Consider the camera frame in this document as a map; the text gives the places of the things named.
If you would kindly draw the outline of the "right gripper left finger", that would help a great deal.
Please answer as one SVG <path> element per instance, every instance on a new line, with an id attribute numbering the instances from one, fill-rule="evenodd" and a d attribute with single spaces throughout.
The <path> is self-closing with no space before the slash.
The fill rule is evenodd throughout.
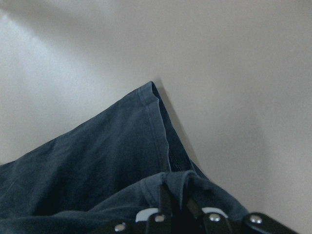
<path id="1" fill-rule="evenodd" d="M 159 212 L 165 216 L 172 216 L 174 214 L 173 202 L 171 193 L 166 185 L 159 186 Z"/>

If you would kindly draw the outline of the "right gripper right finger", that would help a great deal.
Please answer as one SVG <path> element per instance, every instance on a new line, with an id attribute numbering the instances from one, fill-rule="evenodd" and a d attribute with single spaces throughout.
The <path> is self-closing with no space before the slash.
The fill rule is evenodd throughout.
<path id="1" fill-rule="evenodd" d="M 186 207 L 193 216 L 203 216 L 204 215 L 202 208 L 191 197 L 187 199 Z"/>

